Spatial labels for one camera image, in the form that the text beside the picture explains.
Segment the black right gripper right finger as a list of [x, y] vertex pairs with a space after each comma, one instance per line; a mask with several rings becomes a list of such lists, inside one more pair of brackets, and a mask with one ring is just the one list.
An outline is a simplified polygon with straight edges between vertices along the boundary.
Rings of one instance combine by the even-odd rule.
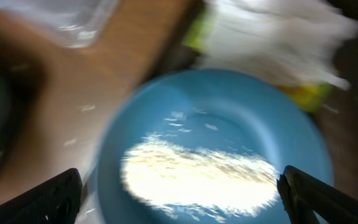
[[277, 189], [292, 224], [358, 223], [358, 200], [293, 166], [286, 166]]

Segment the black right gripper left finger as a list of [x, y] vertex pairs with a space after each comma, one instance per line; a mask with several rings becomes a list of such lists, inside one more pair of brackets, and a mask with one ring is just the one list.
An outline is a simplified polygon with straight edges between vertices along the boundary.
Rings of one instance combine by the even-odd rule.
[[74, 224], [83, 184], [71, 168], [0, 205], [0, 224]]

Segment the dark blue plate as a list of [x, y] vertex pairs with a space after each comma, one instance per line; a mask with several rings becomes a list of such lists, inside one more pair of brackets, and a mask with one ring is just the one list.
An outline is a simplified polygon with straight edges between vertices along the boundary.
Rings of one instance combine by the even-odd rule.
[[125, 150], [148, 134], [190, 149], [253, 152], [279, 171], [291, 165], [334, 183], [320, 132], [283, 92], [238, 72], [185, 70], [142, 85], [107, 125], [90, 185], [105, 223], [172, 222], [136, 202], [120, 181]]

